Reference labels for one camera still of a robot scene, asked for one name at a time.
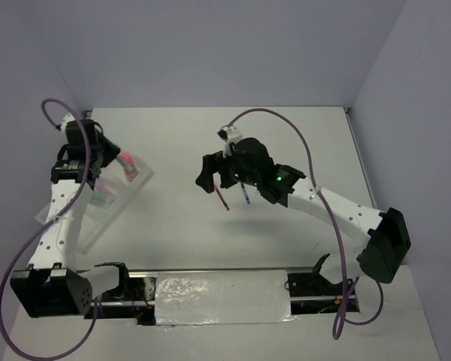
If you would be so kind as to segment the clear plastic organizer tray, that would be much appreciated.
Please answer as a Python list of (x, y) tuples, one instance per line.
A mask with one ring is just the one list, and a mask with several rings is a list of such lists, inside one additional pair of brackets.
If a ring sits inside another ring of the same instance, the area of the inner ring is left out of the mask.
[(87, 254), (101, 235), (121, 215), (146, 182), (153, 176), (152, 169), (141, 158), (137, 156), (132, 156), (132, 158), (139, 171), (138, 176), (132, 182), (128, 182), (123, 168), (116, 160), (108, 167), (103, 168), (101, 174), (95, 180), (95, 182), (97, 180), (106, 181), (116, 192), (116, 195), (111, 197), (113, 201), (107, 207), (97, 207), (91, 204), (92, 194), (94, 192), (97, 193), (97, 191), (95, 186), (92, 190), (89, 187), (85, 187), (80, 193), (79, 199), (72, 202), (72, 207), (65, 214), (60, 215), (59, 213), (62, 209), (70, 204), (75, 197), (80, 183), (73, 185), (72, 190), (67, 190), (64, 194), (54, 193), (52, 201), (35, 216), (35, 219), (42, 225), (49, 220), (53, 221), (53, 225), (45, 233), (51, 235), (60, 221), (70, 216), (73, 210), (77, 210), (79, 211), (81, 224), (80, 232), (77, 234), (75, 251), (83, 255)]

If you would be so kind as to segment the blue cap highlighter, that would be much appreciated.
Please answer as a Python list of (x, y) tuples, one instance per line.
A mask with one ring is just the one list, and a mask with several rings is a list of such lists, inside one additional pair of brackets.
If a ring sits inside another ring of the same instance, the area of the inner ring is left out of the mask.
[(116, 158), (116, 161), (121, 165), (121, 167), (122, 167), (124, 170), (129, 171), (130, 165), (129, 165), (122, 157), (118, 156), (118, 157)]

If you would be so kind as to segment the red gel pen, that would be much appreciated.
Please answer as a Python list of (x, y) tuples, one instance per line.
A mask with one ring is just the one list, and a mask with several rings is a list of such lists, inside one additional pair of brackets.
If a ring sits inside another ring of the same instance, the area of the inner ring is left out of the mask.
[(225, 209), (227, 211), (230, 211), (230, 207), (228, 202), (225, 200), (224, 196), (222, 195), (221, 191), (219, 190), (219, 187), (217, 185), (214, 184), (214, 189), (216, 194), (219, 196), (220, 201), (222, 202), (223, 206), (225, 207)]

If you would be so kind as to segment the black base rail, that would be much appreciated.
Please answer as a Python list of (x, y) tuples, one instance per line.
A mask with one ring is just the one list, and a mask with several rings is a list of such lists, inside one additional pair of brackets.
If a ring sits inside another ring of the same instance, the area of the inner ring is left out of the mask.
[(304, 314), (359, 311), (356, 295), (315, 267), (131, 270), (126, 292), (106, 292), (87, 317), (142, 326), (267, 324)]

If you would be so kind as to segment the silver foil covered panel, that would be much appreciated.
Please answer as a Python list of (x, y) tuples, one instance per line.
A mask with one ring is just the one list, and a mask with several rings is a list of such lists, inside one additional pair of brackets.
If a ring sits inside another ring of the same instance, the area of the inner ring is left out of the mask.
[(294, 319), (284, 270), (163, 272), (155, 318), (164, 326), (282, 323)]

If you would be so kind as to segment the pink cap glue stick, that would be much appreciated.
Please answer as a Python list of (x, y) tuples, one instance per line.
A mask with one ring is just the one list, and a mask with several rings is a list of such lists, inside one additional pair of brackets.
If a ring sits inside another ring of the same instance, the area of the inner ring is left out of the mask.
[(128, 182), (132, 182), (139, 174), (132, 156), (129, 153), (121, 153), (117, 157), (117, 161), (123, 167)]

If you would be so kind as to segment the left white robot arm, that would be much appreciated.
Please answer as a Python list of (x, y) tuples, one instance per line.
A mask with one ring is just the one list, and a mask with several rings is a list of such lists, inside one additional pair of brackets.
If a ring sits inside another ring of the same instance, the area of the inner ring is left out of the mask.
[(67, 142), (51, 170), (47, 229), (26, 268), (14, 271), (10, 280), (32, 318), (85, 315), (102, 294), (122, 300), (132, 291), (122, 262), (103, 262), (82, 273), (76, 266), (79, 234), (96, 181), (120, 148), (93, 120), (72, 120), (65, 124), (65, 134)]

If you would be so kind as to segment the purple cap highlighter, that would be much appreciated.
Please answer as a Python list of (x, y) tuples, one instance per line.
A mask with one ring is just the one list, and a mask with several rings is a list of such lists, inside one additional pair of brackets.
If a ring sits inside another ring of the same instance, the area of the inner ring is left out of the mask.
[(116, 192), (113, 190), (113, 188), (104, 180), (97, 180), (95, 182), (95, 190), (110, 197), (114, 197), (116, 195)]

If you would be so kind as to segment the green cap highlighter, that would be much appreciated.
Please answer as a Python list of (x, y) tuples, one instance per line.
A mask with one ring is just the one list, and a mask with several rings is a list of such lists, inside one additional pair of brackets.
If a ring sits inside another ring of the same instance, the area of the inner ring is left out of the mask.
[(92, 198), (90, 203), (94, 204), (97, 207), (107, 207), (113, 199), (106, 193), (94, 192), (92, 194)]

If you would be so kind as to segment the teal gel pen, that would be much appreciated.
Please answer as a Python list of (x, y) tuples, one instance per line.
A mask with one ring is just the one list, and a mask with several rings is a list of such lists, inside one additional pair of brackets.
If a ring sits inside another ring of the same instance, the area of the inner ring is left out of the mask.
[(246, 203), (248, 205), (250, 205), (251, 201), (250, 201), (249, 193), (247, 192), (247, 188), (245, 187), (245, 185), (243, 183), (241, 183), (241, 189), (242, 189), (242, 192), (244, 194), (244, 198), (245, 198)]

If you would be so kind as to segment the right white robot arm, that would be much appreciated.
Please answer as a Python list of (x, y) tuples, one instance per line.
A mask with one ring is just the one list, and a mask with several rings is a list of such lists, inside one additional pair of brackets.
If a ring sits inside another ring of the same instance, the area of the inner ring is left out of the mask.
[(214, 191), (214, 174), (219, 174), (223, 189), (247, 184), (271, 204), (302, 211), (336, 226), (357, 244), (350, 264), (353, 277), (365, 275), (382, 284), (391, 283), (411, 247), (400, 211), (362, 206), (313, 185), (302, 171), (275, 163), (266, 146), (255, 138), (240, 140), (229, 154), (219, 151), (204, 155), (195, 182), (206, 193)]

